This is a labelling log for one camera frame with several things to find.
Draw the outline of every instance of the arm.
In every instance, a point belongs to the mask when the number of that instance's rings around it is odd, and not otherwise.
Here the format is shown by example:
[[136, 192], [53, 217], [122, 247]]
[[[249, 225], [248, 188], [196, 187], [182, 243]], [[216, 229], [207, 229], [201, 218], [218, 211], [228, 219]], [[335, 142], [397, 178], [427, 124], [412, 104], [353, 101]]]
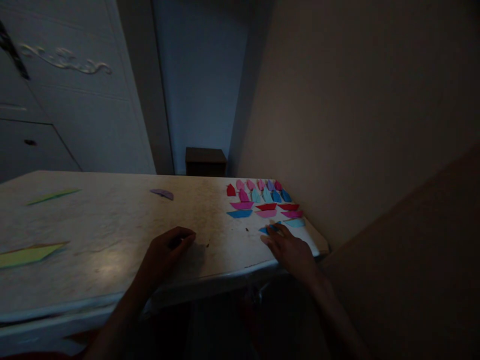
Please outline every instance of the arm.
[[[129, 330], [137, 322], [147, 300], [192, 245], [195, 235], [190, 229], [176, 227], [151, 241], [133, 282], [84, 359], [116, 359], [121, 355]], [[170, 241], [179, 237], [183, 241], [170, 250]]]
[[261, 240], [278, 262], [308, 289], [352, 355], [357, 359], [372, 359], [369, 349], [335, 296], [332, 284], [315, 263], [308, 244], [294, 237], [286, 226], [275, 224], [275, 227], [281, 230], [283, 236], [267, 227], [270, 236], [262, 236]]

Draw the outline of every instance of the left hand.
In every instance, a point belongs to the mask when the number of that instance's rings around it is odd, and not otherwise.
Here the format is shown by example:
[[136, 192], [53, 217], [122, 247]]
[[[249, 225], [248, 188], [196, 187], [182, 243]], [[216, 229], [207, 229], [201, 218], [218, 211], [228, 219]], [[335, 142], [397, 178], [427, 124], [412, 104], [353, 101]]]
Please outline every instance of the left hand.
[[[193, 244], [196, 235], [193, 230], [177, 226], [154, 238], [132, 285], [138, 286], [150, 294], [153, 293], [171, 272], [183, 253]], [[168, 247], [169, 242], [178, 237], [183, 239], [182, 242], [171, 250]]]

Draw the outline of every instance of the right hand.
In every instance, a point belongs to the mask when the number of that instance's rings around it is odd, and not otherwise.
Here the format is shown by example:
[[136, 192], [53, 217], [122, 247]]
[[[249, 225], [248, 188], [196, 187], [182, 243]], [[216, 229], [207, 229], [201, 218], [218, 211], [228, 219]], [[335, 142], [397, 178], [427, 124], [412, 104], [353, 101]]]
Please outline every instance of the right hand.
[[268, 236], [262, 235], [261, 241], [268, 246], [277, 261], [298, 281], [308, 288], [315, 286], [319, 277], [323, 277], [315, 263], [310, 246], [302, 239], [292, 235], [282, 224], [275, 224], [283, 236], [270, 226], [266, 227]]

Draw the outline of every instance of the white wall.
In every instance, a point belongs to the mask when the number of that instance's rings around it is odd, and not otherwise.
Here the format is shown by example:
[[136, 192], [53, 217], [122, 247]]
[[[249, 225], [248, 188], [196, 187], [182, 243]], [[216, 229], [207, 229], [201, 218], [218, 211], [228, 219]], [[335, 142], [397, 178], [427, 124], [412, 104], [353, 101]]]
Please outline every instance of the white wall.
[[176, 174], [186, 147], [229, 155], [247, 42], [247, 1], [153, 1]]
[[278, 1], [231, 173], [279, 179], [338, 248], [480, 140], [474, 7]]

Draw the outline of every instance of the table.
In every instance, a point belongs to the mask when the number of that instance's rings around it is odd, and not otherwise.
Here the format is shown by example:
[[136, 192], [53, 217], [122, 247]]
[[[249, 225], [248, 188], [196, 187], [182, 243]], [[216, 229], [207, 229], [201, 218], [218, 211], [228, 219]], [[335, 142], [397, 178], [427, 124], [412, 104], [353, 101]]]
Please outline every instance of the table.
[[[178, 302], [187, 301], [194, 297], [191, 289], [201, 294], [211, 280], [223, 288], [235, 281], [241, 286], [239, 279], [276, 269], [276, 260], [260, 241], [259, 228], [269, 220], [254, 213], [240, 219], [227, 214], [234, 210], [230, 202], [240, 201], [226, 192], [236, 180], [36, 171], [1, 184], [0, 252], [69, 243], [43, 261], [0, 270], [0, 322], [52, 314], [81, 319], [88, 311], [108, 315], [132, 282], [150, 241], [175, 226], [191, 228], [197, 237], [159, 290], [160, 297], [177, 294]], [[68, 188], [81, 191], [26, 205]], [[157, 188], [171, 191], [174, 201], [149, 191]], [[278, 211], [272, 220], [287, 218]], [[308, 243], [314, 256], [328, 254], [327, 241], [307, 219], [305, 223], [290, 231]], [[0, 328], [0, 337], [5, 334], [9, 330]]]

